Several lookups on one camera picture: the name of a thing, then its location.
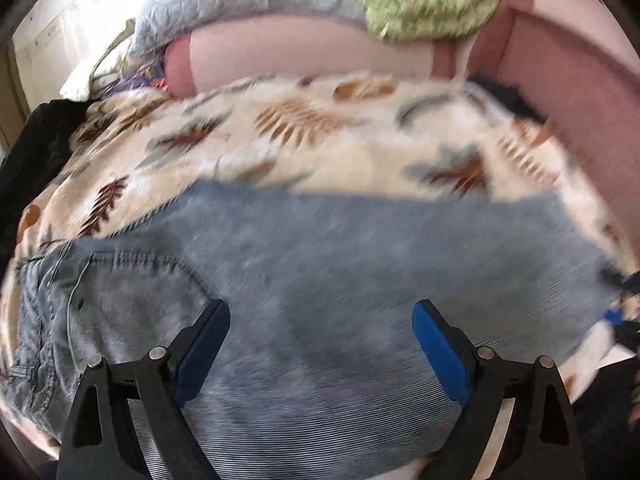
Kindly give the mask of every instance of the brown leaf pattern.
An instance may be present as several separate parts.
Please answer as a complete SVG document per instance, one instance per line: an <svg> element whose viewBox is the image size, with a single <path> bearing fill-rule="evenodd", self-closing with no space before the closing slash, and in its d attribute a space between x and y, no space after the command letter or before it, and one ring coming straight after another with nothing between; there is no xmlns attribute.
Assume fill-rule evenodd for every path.
<svg viewBox="0 0 640 480"><path fill-rule="evenodd" d="M209 134L222 123L222 118L215 118L204 124L190 126L184 131L175 135L159 140L156 144L157 148L165 148L168 150L182 149L190 150L194 146L200 144Z"/></svg>
<svg viewBox="0 0 640 480"><path fill-rule="evenodd" d="M532 148L542 146L552 137L552 129L549 121L544 126L538 126L531 120L519 118L513 121L518 134Z"/></svg>
<svg viewBox="0 0 640 480"><path fill-rule="evenodd" d="M122 197L122 192L127 187L128 178L129 175L117 178L100 189L94 208L89 218L82 224L82 229L78 236L91 236L100 232L100 224L109 221L109 214L118 199Z"/></svg>
<svg viewBox="0 0 640 480"><path fill-rule="evenodd" d="M295 142L296 147L304 139L309 146L315 146L336 131L359 124L362 124L359 120L314 109L299 98L271 105L255 119L260 137L270 134L271 140L281 139L283 145Z"/></svg>
<svg viewBox="0 0 640 480"><path fill-rule="evenodd" d="M393 95L398 84L393 81L356 79L339 85L334 91L336 101L362 101Z"/></svg>
<svg viewBox="0 0 640 480"><path fill-rule="evenodd" d="M426 178L430 179L431 184L436 184L440 181L448 184L454 183L452 192L460 190L461 196L466 195L467 191L476 187L486 192L487 187L482 157L477 153L469 156L466 162L451 170L430 171L427 173Z"/></svg>
<svg viewBox="0 0 640 480"><path fill-rule="evenodd" d="M138 168L143 168L159 159L171 159L173 156L188 152L195 146L199 145L203 140L207 139L210 134L223 124L231 115L231 111L218 115L210 120L191 121L183 129L176 134L170 135L160 140L152 140L149 142L147 149L151 151ZM223 140L228 140L228 134L220 136Z"/></svg>
<svg viewBox="0 0 640 480"><path fill-rule="evenodd" d="M158 108L161 107L165 102L166 100L164 99L155 100L143 104L139 108L136 108L136 110L132 114L129 114L122 120L120 126L118 127L116 135L121 134L123 131L129 128L132 128L134 132L138 132L142 128L146 128L147 126L149 126L154 120L152 112L158 110Z"/></svg>
<svg viewBox="0 0 640 480"><path fill-rule="evenodd" d="M508 136L500 139L498 149L502 156L516 167L519 173L534 180L541 186L553 186L559 178L557 173L547 171L540 163L536 162L526 147Z"/></svg>
<svg viewBox="0 0 640 480"><path fill-rule="evenodd" d="M99 116L89 121L84 127L84 131L78 137L77 143L82 144L84 142L91 143L95 139L100 137L104 131L113 124L116 118L116 114L107 114Z"/></svg>

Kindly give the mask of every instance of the bed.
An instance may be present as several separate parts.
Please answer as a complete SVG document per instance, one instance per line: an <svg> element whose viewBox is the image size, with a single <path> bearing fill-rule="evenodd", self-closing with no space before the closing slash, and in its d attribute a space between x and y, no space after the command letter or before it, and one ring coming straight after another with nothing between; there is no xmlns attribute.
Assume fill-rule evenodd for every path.
<svg viewBox="0 0 640 480"><path fill-rule="evenodd" d="M433 389L433 375L420 364L419 348L402 326L403 309L422 299L414 297L416 290L433 296L478 344L512 358L549 353L563 363L572 400L579 397L612 345L610 329L600 321L604 311L636 311L633 298L621 303L596 276L607 262L625 272L638 270L637 180L627 176L638 167L632 133L640 110L640 62L606 12L599 21L578 22L575 30L567 17L549 15L547 1L503 0L479 32L457 41L388 46L362 24L292 14L239 17L171 38L164 55L169 92L139 89L92 105L70 139L72 157L22 215L2 295L6 415L55 455L87 359L96 352L110 361L139 357L142 348L170 340L173 328L190 324L211 294L235 300L230 304L238 325L207 383L208 394L186 418L223 474L237 475L241 467L267 478L302 471L370 478L399 468L403 478L415 475L456 415ZM597 34L602 27L610 33ZM249 38L251 30L265 33L234 53L233 38ZM308 34L297 36L295 30ZM278 40L289 48L293 42L292 52L319 46L326 58L287 58L274 67L270 49L278 48ZM348 46L351 57L330 55ZM369 56L366 66L358 65L363 52ZM236 61L229 62L233 54ZM411 60L420 56L424 61L415 70ZM249 73L243 72L247 60L257 60ZM206 73L207 66L221 69ZM353 72L364 68L369 70ZM517 84L551 121L541 124L508 111L465 82L476 72ZM615 95L616 107L580 90L597 86ZM613 149L608 142L603 149L603 130L616 135ZM224 221L212 204L243 222ZM217 227L209 232L209 222L201 222L196 228L196 238L217 240L217 252L202 253L200 263L189 256L197 250L188 250L188 240L170 230L172 222L186 222L178 217L190 207L192 218L213 214ZM420 216L432 233L417 221ZM336 234L336 225L351 230ZM250 236L260 229L263 236ZM398 232L406 234L404 242ZM151 236L150 246L144 239ZM367 253L372 240L380 253ZM427 265L407 240L423 254L439 254L440 263ZM203 263L224 253L227 244L229 262ZM312 253L318 254L316 264L305 269ZM133 264L150 266L155 278L140 278L149 283L162 269L182 269L175 279L188 298L175 288L165 291L180 305L162 310L158 317L165 324L152 321L154 297L141 300L135 285L122 286L118 307L116 300L105 300L110 296L98 284L116 290L117 283L128 283L119 281L128 279L127 271L117 273ZM285 270L268 270L276 266ZM348 267L358 271L351 280L344 279ZM305 287L289 268L305 277ZM102 274L105 269L113 276ZM473 301L459 283L447 283L453 270L464 277L464 287L476 291ZM428 276L438 276L440 286L430 285ZM45 288L43 279L49 279ZM271 288L279 280L285 280L280 288ZM369 285L355 286L359 281ZM288 298L283 286L301 290ZM44 298L47 290L59 296ZM247 310L251 299L243 290L260 298L251 307L262 314ZM79 303L79 296L89 298L94 310ZM374 296L379 303L358 303ZM318 302L331 308L314 310ZM517 311L510 308L514 304ZM309 310L294 311L294 305ZM375 322L350 332L365 307ZM472 316L475 308L480 310ZM47 319L51 309L57 322ZM326 316L327 326L350 328L332 334L314 326L312 314ZM135 321L124 321L127 316ZM128 332L141 324L149 326L144 337ZM260 327L278 337L254 340ZM108 334L114 333L111 341ZM302 333L315 334L326 346L298 348ZM367 335L363 346L351 347L358 333ZM283 345L297 350L289 354ZM346 350L327 352L334 348ZM253 362L260 352L270 358ZM337 365L358 352L364 361ZM369 369L385 359L388 366ZM404 373L380 381L395 377L394 368ZM270 369L280 380L273 380ZM303 398L313 399L309 410ZM209 415L199 417L202 410ZM278 416L262 415L269 410ZM309 418L305 411L326 416ZM213 420L220 421L220 433L209 437ZM368 420L386 420L395 429L381 434ZM136 423L145 457L161 476L161 459L143 419ZM308 434L323 443L320 451L308 451L300 436ZM234 442L248 450L242 460L234 455ZM299 454L283 460L273 443ZM499 436L492 446L479 478L491 471ZM265 454L268 465L257 465Z"/></svg>

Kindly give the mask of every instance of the green patterned cloth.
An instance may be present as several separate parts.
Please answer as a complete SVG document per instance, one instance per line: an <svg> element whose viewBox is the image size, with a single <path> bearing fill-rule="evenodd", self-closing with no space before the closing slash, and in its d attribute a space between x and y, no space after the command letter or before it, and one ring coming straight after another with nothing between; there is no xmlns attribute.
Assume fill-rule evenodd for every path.
<svg viewBox="0 0 640 480"><path fill-rule="evenodd" d="M482 27L500 0L359 0L382 39L458 38Z"/></svg>

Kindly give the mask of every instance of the blue clamp jaw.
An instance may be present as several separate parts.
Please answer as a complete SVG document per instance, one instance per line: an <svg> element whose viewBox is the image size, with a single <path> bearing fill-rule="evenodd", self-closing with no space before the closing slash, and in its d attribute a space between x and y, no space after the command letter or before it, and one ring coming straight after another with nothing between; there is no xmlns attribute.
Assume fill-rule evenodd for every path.
<svg viewBox="0 0 640 480"><path fill-rule="evenodd" d="M615 268L607 267L602 270L602 277L605 282L613 285L617 290L632 296L640 294L640 272L623 276ZM638 348L640 348L640 323L626 320L617 310L607 310L604 319L613 326L616 343L632 352L638 352Z"/></svg>
<svg viewBox="0 0 640 480"><path fill-rule="evenodd" d="M420 480L470 480L486 449L503 399L514 409L494 480L584 480L571 403L555 363L502 359L476 348L429 300L414 306L412 328L447 396L462 413Z"/></svg>

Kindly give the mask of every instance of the pink cushion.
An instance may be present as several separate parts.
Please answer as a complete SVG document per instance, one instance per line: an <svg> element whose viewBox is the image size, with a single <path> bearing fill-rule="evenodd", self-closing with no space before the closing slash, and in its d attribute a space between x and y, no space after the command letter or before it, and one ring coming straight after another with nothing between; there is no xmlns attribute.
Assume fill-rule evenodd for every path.
<svg viewBox="0 0 640 480"><path fill-rule="evenodd" d="M452 78L455 61L449 41L382 42L329 18L271 15L213 23L178 38L166 50L164 67L169 90L190 97L269 74L371 70L404 78Z"/></svg>
<svg viewBox="0 0 640 480"><path fill-rule="evenodd" d="M503 0L503 3L515 9L530 10L562 25L611 54L632 72L640 74L638 54L600 0Z"/></svg>
<svg viewBox="0 0 640 480"><path fill-rule="evenodd" d="M472 40L465 69L469 74L493 75L498 70L513 27L513 9L503 2Z"/></svg>

